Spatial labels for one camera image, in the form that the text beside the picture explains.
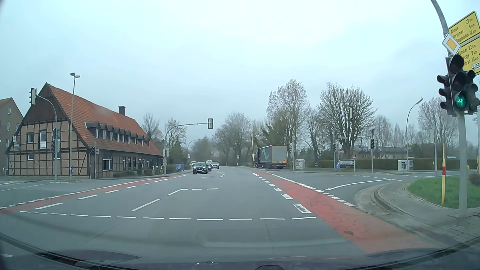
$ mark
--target chimney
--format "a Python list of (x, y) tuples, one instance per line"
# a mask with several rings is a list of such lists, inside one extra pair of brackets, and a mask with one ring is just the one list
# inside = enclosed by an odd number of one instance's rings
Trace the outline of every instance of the chimney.
[(119, 106), (119, 113), (125, 115), (125, 106)]

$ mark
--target black car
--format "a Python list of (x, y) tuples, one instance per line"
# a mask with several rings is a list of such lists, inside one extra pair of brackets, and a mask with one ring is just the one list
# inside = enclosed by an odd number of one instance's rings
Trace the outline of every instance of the black car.
[(199, 172), (208, 173), (208, 171), (210, 170), (205, 162), (197, 162), (193, 167), (193, 174), (197, 174)]

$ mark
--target windshield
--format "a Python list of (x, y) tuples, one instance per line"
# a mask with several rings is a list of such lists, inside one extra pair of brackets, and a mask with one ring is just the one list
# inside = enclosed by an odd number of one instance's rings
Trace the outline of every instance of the windshield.
[(479, 3), (0, 0), (0, 258), (477, 239)]

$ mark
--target brick building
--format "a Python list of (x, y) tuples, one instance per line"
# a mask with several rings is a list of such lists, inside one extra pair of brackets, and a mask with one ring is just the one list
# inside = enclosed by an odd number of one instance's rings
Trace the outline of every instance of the brick building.
[[(45, 83), (38, 93), (57, 112), (60, 152), (58, 176), (69, 175), (69, 135), (72, 94)], [(37, 98), (17, 131), (19, 148), (10, 143), (6, 153), (9, 175), (52, 176), (55, 174), (51, 150), (55, 116), (52, 104)], [(147, 169), (161, 164), (162, 156), (137, 121), (125, 116), (125, 107), (115, 112), (77, 95), (74, 97), (72, 166), (74, 176), (112, 177), (114, 172)]]

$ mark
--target grass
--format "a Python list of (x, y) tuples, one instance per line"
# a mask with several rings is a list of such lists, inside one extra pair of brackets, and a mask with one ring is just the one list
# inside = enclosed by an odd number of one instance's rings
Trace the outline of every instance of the grass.
[[(445, 180), (445, 203), (448, 208), (458, 208), (458, 189), (460, 179), (447, 177)], [(434, 204), (442, 202), (442, 178), (422, 178), (408, 186), (408, 191)], [(480, 187), (468, 182), (467, 185), (467, 208), (480, 207)]]

